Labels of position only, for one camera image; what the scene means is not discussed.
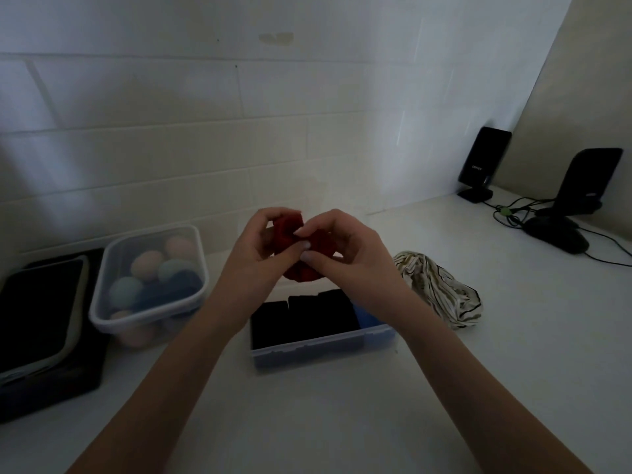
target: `forearm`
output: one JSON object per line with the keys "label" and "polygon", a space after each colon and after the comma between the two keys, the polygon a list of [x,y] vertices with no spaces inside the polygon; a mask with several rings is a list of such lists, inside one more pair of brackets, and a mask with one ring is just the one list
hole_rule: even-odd
{"label": "forearm", "polygon": [[164,350],[69,473],[161,472],[231,333],[212,300]]}
{"label": "forearm", "polygon": [[400,335],[485,472],[590,472],[429,306],[408,296],[397,309]]}

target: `left hand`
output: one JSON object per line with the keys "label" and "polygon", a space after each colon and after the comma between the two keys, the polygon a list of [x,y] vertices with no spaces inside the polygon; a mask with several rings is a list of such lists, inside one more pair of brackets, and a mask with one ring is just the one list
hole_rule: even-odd
{"label": "left hand", "polygon": [[267,299],[277,281],[298,262],[308,241],[301,241],[275,256],[273,229],[269,221],[298,213],[289,208],[265,208],[250,219],[228,256],[222,274],[206,305],[219,323],[232,334],[239,332],[257,308]]}

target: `striped cloth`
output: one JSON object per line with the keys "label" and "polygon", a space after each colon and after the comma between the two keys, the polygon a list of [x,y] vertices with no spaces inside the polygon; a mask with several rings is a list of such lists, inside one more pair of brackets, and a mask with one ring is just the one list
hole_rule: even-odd
{"label": "striped cloth", "polygon": [[476,290],[458,282],[425,254],[402,251],[393,261],[408,286],[452,329],[478,322],[483,304]]}

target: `folded red sock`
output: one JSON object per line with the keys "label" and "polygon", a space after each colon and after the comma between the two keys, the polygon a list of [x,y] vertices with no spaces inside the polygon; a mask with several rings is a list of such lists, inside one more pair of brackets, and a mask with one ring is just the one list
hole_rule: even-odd
{"label": "folded red sock", "polygon": [[[274,254],[279,254],[280,252],[288,249],[294,243],[304,240],[304,238],[299,238],[294,234],[294,231],[303,225],[303,217],[300,214],[289,214],[287,216],[277,218],[274,220],[273,225]],[[314,231],[313,234],[307,238],[307,241],[312,243],[312,247],[310,248],[312,251],[318,251],[330,258],[332,258],[334,253],[336,253],[336,243],[333,239],[331,239],[329,233],[323,229],[317,229]],[[322,274],[310,268],[302,261],[299,261],[290,269],[285,271],[283,276],[298,282],[315,281],[323,277]]]}

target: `red object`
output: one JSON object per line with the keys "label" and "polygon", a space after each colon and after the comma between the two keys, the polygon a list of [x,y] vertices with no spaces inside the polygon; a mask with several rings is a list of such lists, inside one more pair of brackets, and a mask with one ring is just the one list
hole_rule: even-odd
{"label": "red object", "polygon": [[[273,225],[274,254],[279,254],[288,249],[294,243],[304,240],[304,238],[299,238],[294,234],[294,231],[303,225],[303,217],[300,214],[289,214],[287,216],[277,218],[274,220]],[[336,243],[324,229],[317,229],[306,239],[312,243],[312,247],[310,248],[311,251],[318,251],[330,258],[332,258],[334,253],[336,253]],[[290,269],[285,271],[283,276],[298,282],[316,281],[317,279],[323,277],[322,274],[310,268],[302,261],[299,261]]]}

